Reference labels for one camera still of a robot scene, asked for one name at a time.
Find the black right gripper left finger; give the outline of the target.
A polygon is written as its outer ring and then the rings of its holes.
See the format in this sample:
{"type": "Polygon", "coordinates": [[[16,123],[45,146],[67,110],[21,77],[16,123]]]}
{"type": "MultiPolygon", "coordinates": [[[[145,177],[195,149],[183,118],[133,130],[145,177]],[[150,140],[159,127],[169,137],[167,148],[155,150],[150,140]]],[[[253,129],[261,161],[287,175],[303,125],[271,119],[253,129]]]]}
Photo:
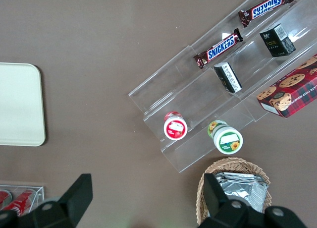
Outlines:
{"type": "Polygon", "coordinates": [[[34,227],[75,228],[92,199],[92,176],[81,174],[57,201],[46,202],[32,212],[34,227]]]}

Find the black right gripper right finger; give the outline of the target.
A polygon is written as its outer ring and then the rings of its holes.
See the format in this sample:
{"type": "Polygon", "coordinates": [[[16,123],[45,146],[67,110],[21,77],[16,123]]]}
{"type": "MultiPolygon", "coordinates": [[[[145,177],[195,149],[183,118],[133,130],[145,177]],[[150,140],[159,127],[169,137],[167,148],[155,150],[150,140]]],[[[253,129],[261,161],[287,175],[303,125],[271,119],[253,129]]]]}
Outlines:
{"type": "Polygon", "coordinates": [[[248,206],[236,199],[230,200],[211,173],[204,174],[204,198],[210,216],[200,228],[246,228],[248,206]]]}

